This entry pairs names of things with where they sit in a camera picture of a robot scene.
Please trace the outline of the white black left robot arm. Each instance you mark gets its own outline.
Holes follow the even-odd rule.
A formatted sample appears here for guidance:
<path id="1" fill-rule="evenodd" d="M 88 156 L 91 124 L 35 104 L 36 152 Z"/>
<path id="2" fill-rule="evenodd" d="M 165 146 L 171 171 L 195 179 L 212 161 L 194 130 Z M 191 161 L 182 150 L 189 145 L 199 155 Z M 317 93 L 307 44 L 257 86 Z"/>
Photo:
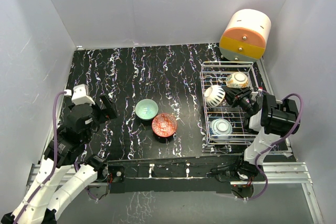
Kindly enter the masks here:
<path id="1" fill-rule="evenodd" d="M 100 96 L 103 109 L 90 96 L 74 98 L 70 113 L 46 148 L 40 169 L 19 206 L 5 214 L 1 223 L 56 223 L 65 208 L 91 183 L 108 177 L 108 164 L 97 155 L 90 156 L 63 185 L 65 174 L 83 153 L 101 124 L 117 118 L 116 105 L 106 94 Z"/>

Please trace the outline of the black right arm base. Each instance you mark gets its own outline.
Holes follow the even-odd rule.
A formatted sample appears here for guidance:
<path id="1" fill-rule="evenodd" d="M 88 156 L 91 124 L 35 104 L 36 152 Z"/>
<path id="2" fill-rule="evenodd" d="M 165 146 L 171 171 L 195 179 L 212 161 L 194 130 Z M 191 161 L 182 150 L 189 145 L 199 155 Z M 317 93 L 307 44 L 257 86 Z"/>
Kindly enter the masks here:
<path id="1" fill-rule="evenodd" d="M 243 185 L 265 181 L 261 172 L 249 163 L 247 165 L 218 165 L 211 168 L 206 176 L 215 178 L 219 182 L 242 182 Z"/>

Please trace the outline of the white bowl black striped outside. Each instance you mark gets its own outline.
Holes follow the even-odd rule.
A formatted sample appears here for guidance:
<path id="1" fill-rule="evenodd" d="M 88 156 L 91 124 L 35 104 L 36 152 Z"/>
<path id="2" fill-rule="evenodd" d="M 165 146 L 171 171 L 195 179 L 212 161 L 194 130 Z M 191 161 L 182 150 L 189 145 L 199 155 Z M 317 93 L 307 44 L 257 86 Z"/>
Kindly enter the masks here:
<path id="1" fill-rule="evenodd" d="M 204 92 L 206 105 L 209 108 L 217 107 L 225 99 L 225 91 L 219 85 L 212 85 Z"/>

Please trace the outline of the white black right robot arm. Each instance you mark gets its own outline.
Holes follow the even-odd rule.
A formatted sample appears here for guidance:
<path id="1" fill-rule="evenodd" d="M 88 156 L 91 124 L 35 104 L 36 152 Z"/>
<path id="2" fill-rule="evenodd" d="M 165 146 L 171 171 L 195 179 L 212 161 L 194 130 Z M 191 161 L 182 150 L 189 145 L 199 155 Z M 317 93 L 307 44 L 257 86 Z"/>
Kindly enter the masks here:
<path id="1" fill-rule="evenodd" d="M 224 87 L 224 91 L 226 102 L 233 108 L 240 107 L 246 113 L 244 130 L 256 134 L 234 167 L 235 176 L 247 180 L 251 175 L 261 172 L 265 157 L 275 145 L 297 132 L 300 126 L 299 110 L 296 102 L 289 97 L 278 103 L 274 95 L 265 92 L 253 102 L 250 88 Z"/>

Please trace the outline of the blue white patterned bowl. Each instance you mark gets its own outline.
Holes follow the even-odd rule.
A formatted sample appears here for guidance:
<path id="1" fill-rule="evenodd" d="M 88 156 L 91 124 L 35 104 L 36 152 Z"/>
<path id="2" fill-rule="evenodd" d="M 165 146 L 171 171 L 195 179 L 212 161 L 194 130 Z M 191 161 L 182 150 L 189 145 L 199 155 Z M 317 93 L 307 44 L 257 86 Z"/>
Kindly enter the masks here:
<path id="1" fill-rule="evenodd" d="M 232 137 L 232 124 L 226 119 L 214 119 L 209 125 L 210 137 L 216 140 L 227 140 Z"/>

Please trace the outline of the floral cream bowl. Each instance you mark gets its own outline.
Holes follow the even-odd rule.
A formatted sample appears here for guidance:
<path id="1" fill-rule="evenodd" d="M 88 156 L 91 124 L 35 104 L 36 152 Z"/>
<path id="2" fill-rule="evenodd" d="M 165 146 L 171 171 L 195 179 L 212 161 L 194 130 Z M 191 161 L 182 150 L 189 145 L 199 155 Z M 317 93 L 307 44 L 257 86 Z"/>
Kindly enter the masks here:
<path id="1" fill-rule="evenodd" d="M 234 72 L 226 78 L 226 86 L 235 89 L 246 88 L 249 86 L 249 80 L 246 74 Z"/>

